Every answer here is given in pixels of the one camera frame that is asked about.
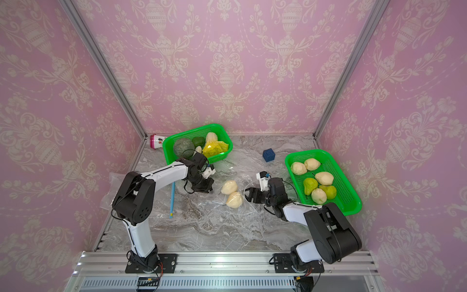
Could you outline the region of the cream pear outside bag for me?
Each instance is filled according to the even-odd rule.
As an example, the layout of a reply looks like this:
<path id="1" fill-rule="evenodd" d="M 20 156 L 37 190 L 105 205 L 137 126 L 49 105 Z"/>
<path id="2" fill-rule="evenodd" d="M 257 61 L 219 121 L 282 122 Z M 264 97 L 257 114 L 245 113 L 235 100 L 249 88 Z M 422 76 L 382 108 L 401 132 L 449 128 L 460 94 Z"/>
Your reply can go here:
<path id="1" fill-rule="evenodd" d="M 304 163 L 294 162 L 291 165 L 291 171 L 294 175 L 304 175 L 307 173 L 308 169 Z"/>

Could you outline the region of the green pear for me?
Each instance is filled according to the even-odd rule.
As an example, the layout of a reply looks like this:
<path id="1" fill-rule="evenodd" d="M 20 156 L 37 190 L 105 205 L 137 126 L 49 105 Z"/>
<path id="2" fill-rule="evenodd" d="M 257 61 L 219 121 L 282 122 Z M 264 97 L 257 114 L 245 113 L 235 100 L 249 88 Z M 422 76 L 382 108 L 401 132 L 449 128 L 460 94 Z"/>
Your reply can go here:
<path id="1" fill-rule="evenodd" d="M 306 196 L 311 195 L 311 193 L 318 188 L 319 183 L 315 178 L 306 178 L 304 179 L 304 194 Z"/>

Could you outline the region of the cream pear from bag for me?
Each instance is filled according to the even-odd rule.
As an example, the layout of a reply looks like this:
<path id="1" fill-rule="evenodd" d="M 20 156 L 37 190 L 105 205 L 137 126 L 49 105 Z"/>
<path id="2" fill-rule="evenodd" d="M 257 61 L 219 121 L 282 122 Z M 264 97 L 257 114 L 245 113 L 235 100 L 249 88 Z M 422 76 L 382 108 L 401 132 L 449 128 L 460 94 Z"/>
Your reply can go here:
<path id="1" fill-rule="evenodd" d="M 314 178 L 323 186 L 331 186 L 334 181 L 334 176 L 330 172 L 319 172 Z"/>

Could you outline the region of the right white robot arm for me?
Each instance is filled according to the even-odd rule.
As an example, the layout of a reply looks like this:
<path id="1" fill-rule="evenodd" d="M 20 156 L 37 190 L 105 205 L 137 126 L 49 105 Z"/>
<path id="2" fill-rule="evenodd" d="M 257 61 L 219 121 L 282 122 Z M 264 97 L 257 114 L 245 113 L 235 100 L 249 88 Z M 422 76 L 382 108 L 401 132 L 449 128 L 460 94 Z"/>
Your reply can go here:
<path id="1" fill-rule="evenodd" d="M 291 266 L 298 273 L 321 273 L 319 262 L 334 264 L 362 248 L 360 236 L 335 203 L 308 206 L 288 198 L 281 178 L 261 178 L 260 187 L 244 190 L 246 201 L 271 208 L 277 218 L 306 226 L 311 239 L 291 247 Z"/>

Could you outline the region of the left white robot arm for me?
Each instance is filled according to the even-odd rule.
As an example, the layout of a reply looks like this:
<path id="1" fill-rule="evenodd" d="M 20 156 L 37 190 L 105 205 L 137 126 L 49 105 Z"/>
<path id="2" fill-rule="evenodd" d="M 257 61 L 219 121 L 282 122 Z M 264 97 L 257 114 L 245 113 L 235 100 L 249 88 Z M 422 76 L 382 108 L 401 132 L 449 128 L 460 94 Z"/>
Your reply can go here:
<path id="1" fill-rule="evenodd" d="M 190 183 L 193 192 L 209 193 L 213 191 L 213 174 L 214 166 L 204 155 L 195 152 L 189 159 L 180 158 L 156 170 L 125 175 L 113 199 L 111 213 L 123 222 L 130 238 L 126 273 L 164 272 L 148 221 L 156 192 L 181 180 Z"/>

